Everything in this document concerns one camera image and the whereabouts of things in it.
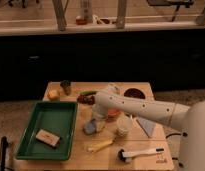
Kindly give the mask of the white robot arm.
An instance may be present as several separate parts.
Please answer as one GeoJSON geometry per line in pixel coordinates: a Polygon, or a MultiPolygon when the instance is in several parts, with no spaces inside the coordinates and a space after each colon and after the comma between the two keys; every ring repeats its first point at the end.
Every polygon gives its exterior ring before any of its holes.
{"type": "Polygon", "coordinates": [[[181,132],[178,171],[205,171],[205,101],[193,106],[124,97],[106,90],[95,96],[93,110],[105,116],[109,109],[138,115],[181,132]]]}

